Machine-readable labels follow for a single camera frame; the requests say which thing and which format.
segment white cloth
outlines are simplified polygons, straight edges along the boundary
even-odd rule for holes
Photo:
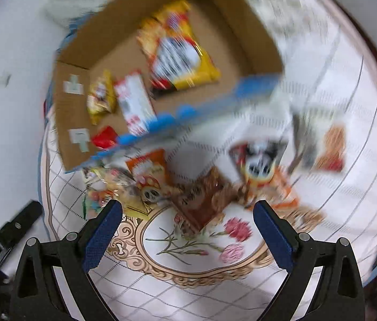
[[[236,180],[238,174],[227,151],[246,138],[288,139],[281,164],[290,163],[294,157],[290,106],[303,107],[310,102],[347,108],[344,172],[293,174],[291,182],[301,207],[288,214],[288,219],[296,229],[310,231],[316,240],[348,238],[362,279],[366,280],[377,252],[374,59],[330,0],[248,1],[275,39],[285,64],[283,80],[272,102],[258,102],[200,125],[184,127],[162,142],[128,148],[113,158],[113,164],[124,166],[129,157],[163,147],[175,182],[190,182],[212,165]],[[79,231],[85,223],[84,184],[80,172],[64,174],[56,148],[53,110],[49,118],[40,170],[42,200],[50,234],[60,239],[69,231]],[[227,207],[225,218],[208,229],[198,246],[186,243],[187,248],[194,246],[207,252],[194,254],[183,252],[183,241],[173,241],[179,249],[172,244],[167,247],[169,238],[173,238],[175,211],[154,211],[150,222],[124,218],[99,267],[90,272],[116,316],[130,321],[256,320],[286,272],[272,261],[252,214],[236,205]],[[252,232],[249,239],[239,243],[230,236],[217,235],[231,218],[247,222]],[[316,269],[295,318],[305,313],[319,276],[320,269]]]

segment panda face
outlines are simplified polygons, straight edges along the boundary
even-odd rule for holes
[[[157,203],[162,198],[160,190],[154,187],[144,187],[141,195],[142,200],[149,204]]]
[[[267,178],[272,171],[273,160],[268,154],[260,153],[246,160],[245,172],[252,178]]]

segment gold ornate border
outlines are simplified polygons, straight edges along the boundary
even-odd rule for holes
[[[129,269],[151,274],[159,280],[172,280],[184,287],[213,285],[224,280],[241,278],[254,269],[265,267],[273,261],[273,257],[263,241],[258,249],[243,261],[229,265],[228,267],[216,268],[206,272],[186,273],[158,264],[145,251],[142,237],[148,225],[168,208],[154,209],[149,214],[150,219],[148,221],[126,217],[121,222],[116,236],[107,248],[108,254],[119,261],[125,261]],[[298,216],[303,217],[303,222],[297,229],[306,232],[311,231],[324,218],[321,213],[302,206],[297,210],[281,215],[281,217],[286,218],[292,225],[295,225]]]

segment small yellow snack package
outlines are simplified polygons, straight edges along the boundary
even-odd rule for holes
[[[214,82],[221,76],[209,54],[195,41],[189,10],[189,3],[179,0],[141,24],[138,42],[148,59],[153,97]]]
[[[116,108],[116,94],[113,89],[111,73],[104,70],[102,77],[91,84],[87,95],[87,111],[93,125],[97,125],[101,118]]]

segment cardboard box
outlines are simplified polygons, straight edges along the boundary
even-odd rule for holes
[[[115,129],[120,145],[139,139],[128,135],[119,109],[99,125],[91,124],[86,108],[89,86],[104,69],[109,69],[117,79],[141,69],[148,88],[149,71],[136,41],[137,30],[144,18],[174,1],[113,0],[62,50],[55,65],[54,100],[59,151],[67,171],[110,153],[100,151],[90,142],[106,125]],[[229,107],[239,99],[270,92],[282,72],[282,61],[273,40],[245,0],[188,1],[196,39],[222,76],[217,83],[152,100],[158,120],[149,124],[151,133]]]

